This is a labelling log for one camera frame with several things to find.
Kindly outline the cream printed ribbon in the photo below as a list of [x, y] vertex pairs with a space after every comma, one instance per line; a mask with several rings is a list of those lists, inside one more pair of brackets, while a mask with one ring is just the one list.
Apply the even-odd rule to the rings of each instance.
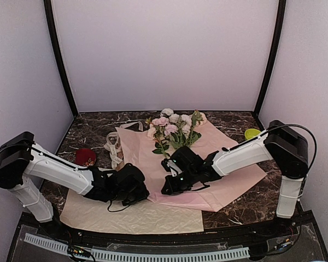
[[[120, 125], [122, 129], [129, 129], [131, 126], [138, 126], [137, 130], [142, 132], [144, 130], [141, 121], [125, 123]], [[104, 149], [109, 152], [111, 159], [111, 166], [114, 170], [120, 170], [124, 166], [124, 155], [121, 147], [121, 140], [118, 132], [110, 132], [106, 136], [106, 143], [104, 144]]]

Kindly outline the pink fake flower bunch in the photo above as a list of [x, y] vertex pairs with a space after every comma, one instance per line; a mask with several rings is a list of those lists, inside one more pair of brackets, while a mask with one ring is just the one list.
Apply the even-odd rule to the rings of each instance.
[[179, 128], [170, 123], [169, 118], [164, 116], [154, 119], [148, 118], [146, 124], [149, 125], [147, 137], [155, 143], [155, 149], [152, 150], [152, 153], [162, 154], [165, 158], [169, 158], [170, 155], [167, 151], [170, 147], [170, 140], [174, 134], [178, 133]]

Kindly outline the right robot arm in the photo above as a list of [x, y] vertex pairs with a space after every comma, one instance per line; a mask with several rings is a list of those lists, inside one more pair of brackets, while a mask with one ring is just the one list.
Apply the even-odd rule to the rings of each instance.
[[309, 156], [308, 141], [296, 129], [307, 132], [314, 147], [314, 134], [299, 124], [285, 124], [279, 120], [270, 122], [267, 129], [257, 136], [233, 147], [223, 147], [205, 158], [187, 146], [177, 149], [168, 160], [161, 162], [169, 175], [161, 189], [163, 195], [177, 195], [193, 191], [196, 183], [208, 188], [209, 183], [253, 165], [272, 161], [279, 169], [282, 180], [279, 190], [276, 219], [268, 224], [268, 232], [279, 237], [288, 230], [289, 220], [317, 157], [317, 148]]

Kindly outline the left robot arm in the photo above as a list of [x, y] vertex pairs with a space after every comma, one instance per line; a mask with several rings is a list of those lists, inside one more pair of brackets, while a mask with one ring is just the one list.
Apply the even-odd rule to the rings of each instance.
[[13, 193], [54, 238], [66, 234], [58, 211], [47, 201], [31, 177], [57, 183], [85, 198], [131, 206], [149, 196], [143, 173], [132, 164], [119, 171], [101, 171], [68, 162], [42, 148], [31, 132], [23, 132], [0, 147], [0, 188]]

